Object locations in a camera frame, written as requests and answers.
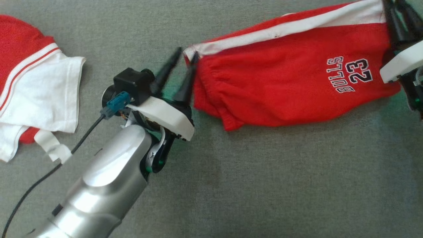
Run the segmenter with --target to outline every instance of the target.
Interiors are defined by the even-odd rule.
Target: gray table surface
[[[99,115],[100,97],[127,67],[157,70],[186,47],[263,20],[345,0],[0,0],[0,14],[85,56],[80,122],[57,133],[70,147]],[[423,12],[423,2],[413,0]],[[181,64],[166,92],[184,75]],[[423,237],[423,127],[404,93],[326,123],[227,133],[194,112],[196,133],[177,141],[164,170],[112,238]],[[11,224],[21,237],[63,199],[92,155],[123,123],[102,122],[74,158],[28,197]],[[54,164],[37,145],[0,163],[0,227],[26,189]]]

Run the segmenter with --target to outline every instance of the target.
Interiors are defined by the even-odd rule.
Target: red fabric
[[[30,127],[26,130],[21,137],[19,137],[19,142],[23,144],[32,144],[35,142],[34,136],[40,129],[35,127]]]
[[[341,6],[287,15],[218,39]],[[198,65],[194,106],[221,118],[226,130],[327,121],[400,91],[379,75],[389,48],[386,25],[374,23],[315,28],[206,55]]]
[[[30,24],[7,15],[0,15],[0,94],[9,96],[10,87],[5,84],[11,71],[24,59],[54,43],[51,36],[44,36],[37,28]],[[0,102],[0,108],[6,102]],[[31,127],[19,139],[22,143],[33,143],[38,129]]]

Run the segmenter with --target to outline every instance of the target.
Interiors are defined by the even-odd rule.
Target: number 23
[[[347,70],[349,75],[349,80],[351,83],[358,83],[357,79],[362,82],[369,82],[373,80],[373,77],[370,73],[370,70],[367,69],[369,67],[368,61],[366,59],[359,59],[353,62],[349,62],[345,64],[345,69]],[[360,69],[360,73],[355,73],[354,69]]]

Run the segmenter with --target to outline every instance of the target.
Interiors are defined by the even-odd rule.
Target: white stripe
[[[10,94],[9,94],[9,98],[8,101],[10,101],[11,95],[13,93],[13,89],[14,89],[14,84],[12,84],[12,80],[13,78],[16,76],[17,73],[19,73],[19,71],[21,71],[23,68],[25,68],[27,65],[29,65],[30,63],[36,61],[37,59],[39,59],[40,57],[42,57],[43,55],[45,55],[46,53],[48,53],[49,51],[57,48],[58,46],[56,45],[56,43],[51,43],[49,45],[47,45],[46,47],[44,47],[43,49],[37,51],[36,53],[32,54],[31,56],[29,56],[28,58],[24,59],[22,62],[20,62],[18,65],[16,65],[13,70],[10,72],[9,76],[7,77],[6,80],[6,84],[4,85],[3,88],[3,92],[0,95],[0,107],[1,105],[4,103],[4,101],[6,100],[9,88],[10,88]],[[57,52],[61,52],[60,49],[55,50],[53,52],[51,52],[49,55],[46,55],[43,59],[38,60],[37,62],[33,63],[32,65],[28,66],[25,70],[23,70],[20,75],[18,75],[15,79],[15,82],[19,80],[19,77],[21,75],[23,75],[25,72],[27,72],[28,70],[30,70],[31,68],[37,66],[38,64],[40,64],[41,62],[44,61],[44,59],[48,58],[50,55],[57,53]],[[4,112],[4,110],[7,107],[7,103],[6,105],[3,107],[3,109],[0,111],[0,115]]]
[[[195,44],[187,48],[184,51],[184,55],[191,60],[196,51],[200,55],[213,55],[226,49],[276,39],[318,27],[384,22],[385,15],[383,14],[381,0],[364,0],[314,17],[285,22],[267,29],[215,42]]]

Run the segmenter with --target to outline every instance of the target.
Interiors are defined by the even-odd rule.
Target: red and white shirt
[[[85,58],[67,57],[51,36],[14,17],[0,15],[0,29],[0,159],[7,162],[19,138],[76,130]]]

